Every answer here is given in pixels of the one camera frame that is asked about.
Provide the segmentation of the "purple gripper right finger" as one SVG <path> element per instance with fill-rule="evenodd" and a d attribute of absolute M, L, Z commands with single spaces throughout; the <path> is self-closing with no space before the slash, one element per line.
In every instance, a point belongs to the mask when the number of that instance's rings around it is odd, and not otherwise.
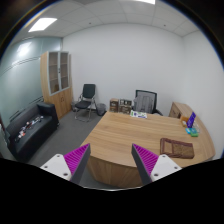
<path fill-rule="evenodd" d="M 167 155 L 156 155 L 137 144 L 132 145 L 131 153 L 144 185 L 181 170 Z"/>

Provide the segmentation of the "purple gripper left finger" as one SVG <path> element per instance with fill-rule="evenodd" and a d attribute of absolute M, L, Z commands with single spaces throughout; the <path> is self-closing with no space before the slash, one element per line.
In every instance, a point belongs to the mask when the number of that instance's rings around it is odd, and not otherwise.
<path fill-rule="evenodd" d="M 48 171 L 72 183 L 79 184 L 90 156 L 89 144 L 72 150 L 66 155 L 56 154 L 41 166 Z"/>

